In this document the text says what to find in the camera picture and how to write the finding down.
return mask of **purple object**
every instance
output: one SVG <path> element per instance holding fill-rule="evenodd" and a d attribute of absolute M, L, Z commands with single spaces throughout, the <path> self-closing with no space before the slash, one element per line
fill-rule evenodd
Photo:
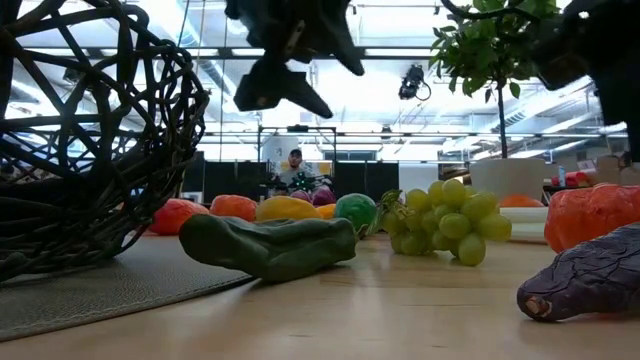
<path fill-rule="evenodd" d="M 336 196 L 333 194 L 333 191 L 329 189 L 327 186 L 320 186 L 313 193 L 312 203 L 314 206 L 324 206 L 329 204 L 336 203 Z"/>
<path fill-rule="evenodd" d="M 296 198 L 296 199 L 300 199 L 300 200 L 304 200 L 306 202 L 311 202 L 311 196 L 309 196 L 309 193 L 306 191 L 302 191 L 302 190 L 296 190 L 294 192 L 291 193 L 291 197 L 292 198 Z"/>

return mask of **red object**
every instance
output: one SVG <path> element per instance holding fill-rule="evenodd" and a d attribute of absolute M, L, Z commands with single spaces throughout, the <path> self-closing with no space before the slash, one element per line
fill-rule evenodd
<path fill-rule="evenodd" d="M 571 187 L 589 186 L 589 176 L 582 171 L 574 171 L 565 174 L 565 182 L 567 186 Z M 560 186 L 560 180 L 557 176 L 551 178 L 551 185 Z"/>
<path fill-rule="evenodd" d="M 559 253 L 640 221 L 640 186 L 602 184 L 551 198 L 544 237 Z"/>
<path fill-rule="evenodd" d="M 527 195 L 509 195 L 500 201 L 500 207 L 544 207 L 544 204 Z"/>
<path fill-rule="evenodd" d="M 192 215 L 208 214 L 206 207 L 184 199 L 169 199 L 153 215 L 153 224 L 149 226 L 149 231 L 158 235 L 178 235 L 180 227 Z"/>
<path fill-rule="evenodd" d="M 209 212 L 216 216 L 235 216 L 246 221 L 256 219 L 255 201 L 239 195 L 218 195 L 211 203 Z"/>

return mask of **tree trunk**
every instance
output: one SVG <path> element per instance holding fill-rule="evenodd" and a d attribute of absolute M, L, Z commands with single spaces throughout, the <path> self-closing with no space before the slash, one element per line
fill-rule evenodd
<path fill-rule="evenodd" d="M 502 158 L 507 158 L 507 127 L 504 122 L 504 100 L 502 98 L 503 86 L 498 86 L 498 113 L 500 116 L 500 148 L 502 149 Z"/>

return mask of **green pepper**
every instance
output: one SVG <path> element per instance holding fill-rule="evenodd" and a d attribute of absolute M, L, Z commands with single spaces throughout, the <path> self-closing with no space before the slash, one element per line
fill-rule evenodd
<path fill-rule="evenodd" d="M 345 219 L 271 220 L 194 215 L 180 229 L 192 259 L 273 282 L 309 276 L 355 257 L 356 235 Z"/>

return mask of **woven basket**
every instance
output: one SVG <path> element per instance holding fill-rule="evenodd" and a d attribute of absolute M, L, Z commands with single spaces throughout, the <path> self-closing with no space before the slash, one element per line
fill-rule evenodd
<path fill-rule="evenodd" d="M 149 18 L 137 6 L 86 0 L 90 10 L 60 15 L 64 2 L 44 0 L 17 18 L 22 1 L 2 0 L 0 282 L 94 265 L 125 251 L 176 193 L 204 133 L 209 98 L 187 51 L 151 34 Z M 119 24 L 118 54 L 92 64 L 69 27 L 97 19 Z M 51 29 L 75 58 L 27 51 L 17 41 Z M 152 59 L 162 60 L 160 79 Z M 5 117 L 18 63 L 58 115 Z M 74 89 L 58 95 L 38 63 L 66 68 L 76 79 Z M 138 64 L 146 89 L 134 85 Z M 103 71 L 109 66 L 117 68 L 115 79 Z M 110 103 L 111 94 L 117 96 Z M 96 114 L 78 110 L 83 97 L 93 98 Z M 123 129 L 123 119 L 134 114 L 144 125 Z"/>

